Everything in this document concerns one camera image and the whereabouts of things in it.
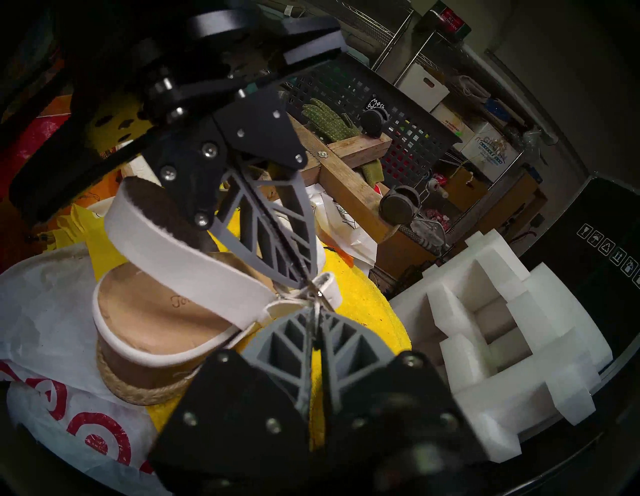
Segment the cardboard box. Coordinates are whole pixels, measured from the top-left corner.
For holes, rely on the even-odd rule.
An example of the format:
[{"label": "cardboard box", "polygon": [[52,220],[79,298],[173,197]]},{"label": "cardboard box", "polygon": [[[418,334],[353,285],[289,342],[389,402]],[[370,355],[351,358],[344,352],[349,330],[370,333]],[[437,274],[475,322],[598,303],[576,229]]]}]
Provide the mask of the cardboard box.
[{"label": "cardboard box", "polygon": [[474,137],[460,153],[491,181],[495,181],[518,157],[518,152],[488,122],[477,126],[475,131]]},{"label": "cardboard box", "polygon": [[467,146],[467,143],[474,137],[475,133],[469,126],[462,122],[462,117],[451,111],[444,103],[439,103],[436,108],[432,110],[431,115],[447,126],[448,130],[462,140],[462,143],[453,145],[458,152]]},{"label": "cardboard box", "polygon": [[409,68],[398,89],[427,112],[431,112],[449,94],[449,89],[419,64]]}]

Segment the yellow towel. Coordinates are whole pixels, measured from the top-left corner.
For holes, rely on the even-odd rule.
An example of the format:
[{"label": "yellow towel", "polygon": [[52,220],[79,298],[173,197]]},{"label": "yellow towel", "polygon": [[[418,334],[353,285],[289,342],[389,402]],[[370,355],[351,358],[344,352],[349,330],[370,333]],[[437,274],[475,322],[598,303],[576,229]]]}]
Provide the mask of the yellow towel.
[{"label": "yellow towel", "polygon": [[[58,220],[60,232],[68,235],[73,242],[84,241],[89,249],[95,279],[127,260],[116,250],[104,231],[104,220],[96,217],[91,211],[73,205],[70,216]],[[240,233],[240,215],[234,214],[229,230],[236,236]],[[221,251],[227,249],[217,242]],[[357,267],[350,268],[336,253],[325,250],[325,272],[333,272],[342,293],[342,305],[337,313],[348,317],[378,334],[386,345],[398,354],[411,349],[411,342],[404,326],[394,314],[388,301],[378,288]],[[241,351],[251,341],[249,336],[241,341],[236,350]],[[324,443],[324,415],[322,402],[322,368],[320,352],[312,356],[312,394],[310,404],[310,447],[314,449]],[[173,398],[163,404],[148,406],[147,411],[154,425],[160,431],[178,405],[181,397]]]}]

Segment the screw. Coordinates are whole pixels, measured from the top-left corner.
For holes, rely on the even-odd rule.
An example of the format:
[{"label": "screw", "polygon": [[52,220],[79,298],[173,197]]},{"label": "screw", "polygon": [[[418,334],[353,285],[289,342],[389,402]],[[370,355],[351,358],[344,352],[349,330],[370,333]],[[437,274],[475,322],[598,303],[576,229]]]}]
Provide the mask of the screw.
[{"label": "screw", "polygon": [[280,434],[282,432],[282,427],[280,427],[280,423],[274,418],[267,419],[266,425],[267,425],[267,430],[271,434]]},{"label": "screw", "polygon": [[353,422],[351,423],[351,427],[353,429],[360,429],[366,423],[367,421],[365,419],[361,419],[360,417],[358,417],[357,419],[353,419]]},{"label": "screw", "polygon": [[178,107],[175,110],[172,110],[170,114],[166,117],[166,121],[168,124],[171,124],[174,120],[178,119],[178,117],[184,114],[184,109],[182,107]]},{"label": "screw", "polygon": [[208,159],[214,159],[218,156],[218,147],[213,143],[205,143],[202,145],[202,154]]},{"label": "screw", "polygon": [[193,219],[199,227],[206,227],[209,225],[209,216],[204,212],[198,212]]},{"label": "screw", "polygon": [[170,165],[165,165],[160,169],[160,176],[162,176],[162,179],[164,179],[166,182],[173,181],[176,175],[177,172],[175,168]]},{"label": "screw", "polygon": [[416,369],[419,369],[423,365],[422,360],[415,355],[403,356],[402,363],[404,363],[407,367],[414,367]]},{"label": "screw", "polygon": [[198,425],[198,419],[191,412],[184,412],[182,414],[182,421],[189,427],[195,427]]},{"label": "screw", "polygon": [[460,423],[458,422],[458,419],[448,412],[441,414],[440,420],[442,421],[442,424],[444,425],[445,429],[448,430],[449,432],[457,431],[458,426],[460,425]]}]

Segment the metal wire shelf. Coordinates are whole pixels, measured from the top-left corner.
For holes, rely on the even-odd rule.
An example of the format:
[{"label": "metal wire shelf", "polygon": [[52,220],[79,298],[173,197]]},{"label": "metal wire shelf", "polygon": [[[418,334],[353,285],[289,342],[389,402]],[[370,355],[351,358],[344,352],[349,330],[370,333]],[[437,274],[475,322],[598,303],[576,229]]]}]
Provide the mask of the metal wire shelf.
[{"label": "metal wire shelf", "polygon": [[[366,35],[369,35],[371,38],[379,41],[381,45],[387,46],[395,34],[395,31],[387,29],[375,19],[345,2],[337,0],[312,0],[309,1],[309,3],[333,15],[352,28],[356,28]],[[409,12],[409,9],[404,6],[398,5],[398,8],[406,10],[407,13]]]},{"label": "metal wire shelf", "polygon": [[425,69],[427,69],[427,67],[431,67],[432,69],[435,69],[437,71],[440,70],[440,68],[435,65],[431,60],[427,59],[423,53],[418,53],[418,56],[416,57],[415,61],[422,65]]}]

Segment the wooden plank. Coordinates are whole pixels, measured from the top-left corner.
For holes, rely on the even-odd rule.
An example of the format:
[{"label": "wooden plank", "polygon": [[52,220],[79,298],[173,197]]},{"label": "wooden plank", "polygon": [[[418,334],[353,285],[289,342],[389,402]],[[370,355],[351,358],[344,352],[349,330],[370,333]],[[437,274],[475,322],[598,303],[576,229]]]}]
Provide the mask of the wooden plank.
[{"label": "wooden plank", "polygon": [[391,146],[391,138],[384,133],[379,138],[360,134],[353,138],[336,141],[327,146],[353,169],[359,165],[368,164],[375,159],[384,157]]},{"label": "wooden plank", "polygon": [[[382,243],[390,238],[396,232],[397,226],[392,226],[380,218],[378,213],[380,195],[373,191],[359,174],[347,167],[340,157],[316,138],[311,131],[291,116],[289,117],[300,143],[322,164],[319,177],[320,185],[336,202],[343,206],[376,243]],[[319,156],[318,152],[326,153],[326,157]]]},{"label": "wooden plank", "polygon": [[307,152],[307,166],[300,171],[305,186],[320,182],[321,163],[311,153]]}]

